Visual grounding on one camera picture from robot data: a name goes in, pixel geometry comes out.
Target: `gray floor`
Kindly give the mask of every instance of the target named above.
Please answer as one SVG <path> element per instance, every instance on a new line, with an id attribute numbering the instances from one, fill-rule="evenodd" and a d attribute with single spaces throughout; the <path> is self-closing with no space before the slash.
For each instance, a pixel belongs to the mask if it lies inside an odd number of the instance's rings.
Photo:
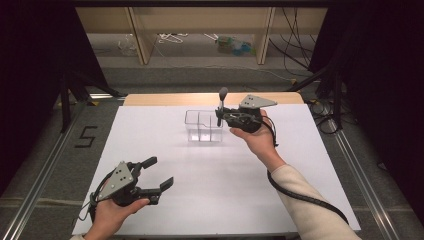
<path id="1" fill-rule="evenodd" d="M 240 35 L 237 39 L 251 42 L 250 36 Z M 227 86 L 232 92 L 284 91 L 290 87 L 291 80 L 304 79 L 291 73 L 310 75 L 293 61 L 283 63 L 281 53 L 269 45 L 265 65 L 258 66 L 255 57 L 248 53 L 234 56 L 218 51 L 216 44 L 204 35 L 181 37 L 183 43 L 157 43 L 149 65 L 141 66 L 137 56 L 124 56 L 117 47 L 118 41 L 125 40 L 123 35 L 90 35 L 90 41 L 109 85 L 126 93 L 160 92 L 217 92 Z M 285 48 L 280 36 L 273 36 L 273 42 Z M 310 36 L 303 36 L 305 48 L 313 49 Z M 304 61 L 298 49 L 291 47 L 289 52 Z M 302 89 L 305 100 L 313 99 L 318 83 Z M 102 93 L 89 88 L 91 93 Z M 68 239 L 73 223 L 78 215 L 83 216 L 80 208 L 93 173 L 97 167 L 104 144 L 118 107 L 122 101 L 99 101 L 95 106 L 82 106 L 61 157 L 44 187 L 37 205 L 30 215 L 20 239 Z M 377 154 L 368 142 L 361 126 L 355 123 L 354 116 L 343 115 L 343 133 L 352 147 L 358 162 L 375 191 L 385 212 L 394 224 L 397 239 L 424 239 L 424 230 L 407 201 L 397 188 L 390 174 L 377 167 Z M 95 137 L 90 148 L 77 148 L 88 144 L 89 140 L 80 139 L 85 127 L 86 135 Z M 59 137 L 61 128 L 60 105 L 55 105 L 51 118 L 43 134 L 34 146 L 32 154 L 0 199 L 0 233 L 3 236 L 8 224 L 15 216 L 22 200 L 31 190 L 44 162 Z M 347 197 L 360 221 L 362 230 L 358 235 L 363 239 L 388 239 L 382 234 L 371 208 L 367 204 L 345 153 L 341 150 L 337 135 L 322 133 L 336 172 L 345 189 Z"/>

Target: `hand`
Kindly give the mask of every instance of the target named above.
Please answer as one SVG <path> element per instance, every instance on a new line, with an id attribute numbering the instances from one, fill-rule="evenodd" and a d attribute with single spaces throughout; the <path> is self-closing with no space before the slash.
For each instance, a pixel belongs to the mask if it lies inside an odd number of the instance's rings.
<path id="1" fill-rule="evenodd" d="M 86 240 L 108 239 L 121 228 L 129 215 L 136 213 L 149 202 L 149 199 L 139 199 L 126 207 L 116 205 L 112 199 L 99 202 L 94 223 L 84 238 Z"/>
<path id="2" fill-rule="evenodd" d="M 261 109 L 261 115 L 265 116 L 263 118 L 264 121 L 271 126 L 268 118 L 266 118 L 267 113 L 265 110 Z M 268 171 L 272 172 L 286 164 L 274 147 L 272 133 L 264 125 L 254 133 L 245 132 L 240 128 L 231 128 L 230 132 L 246 141 L 250 151 L 265 164 Z"/>

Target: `person's left hand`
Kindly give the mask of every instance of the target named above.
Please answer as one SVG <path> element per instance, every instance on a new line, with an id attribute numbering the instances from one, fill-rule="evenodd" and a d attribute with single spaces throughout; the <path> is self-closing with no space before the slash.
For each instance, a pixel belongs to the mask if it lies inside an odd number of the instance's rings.
<path id="1" fill-rule="evenodd" d="M 149 199 L 139 199 L 126 207 L 116 205 L 112 199 L 98 203 L 96 218 L 84 236 L 86 240 L 108 239 L 121 228 L 125 219 L 149 204 Z"/>

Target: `small box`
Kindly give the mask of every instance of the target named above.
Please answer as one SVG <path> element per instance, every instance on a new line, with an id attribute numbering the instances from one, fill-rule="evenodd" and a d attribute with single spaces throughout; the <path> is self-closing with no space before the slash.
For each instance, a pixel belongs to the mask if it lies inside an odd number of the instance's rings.
<path id="1" fill-rule="evenodd" d="M 222 125 L 218 126 L 215 111 L 188 110 L 185 116 L 188 141 L 220 142 Z"/>

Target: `white paper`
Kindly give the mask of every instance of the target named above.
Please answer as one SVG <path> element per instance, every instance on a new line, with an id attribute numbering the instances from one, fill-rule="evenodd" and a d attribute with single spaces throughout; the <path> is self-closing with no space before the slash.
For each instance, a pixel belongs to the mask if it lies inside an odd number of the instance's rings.
<path id="1" fill-rule="evenodd" d="M 171 176 L 174 185 L 162 194 L 159 205 L 131 215 L 117 235 L 257 236 L 297 231 L 268 182 L 266 168 L 226 123 L 222 142 L 188 141 L 186 111 L 215 108 L 119 108 L 89 193 L 120 161 L 141 162 L 151 156 L 157 156 L 158 163 L 141 171 L 138 185 L 157 188 Z M 281 104 L 266 111 L 276 125 L 280 155 L 346 215 L 353 230 L 360 230 L 307 105 Z M 85 233 L 90 226 L 90 219 L 78 221 L 73 234 Z"/>

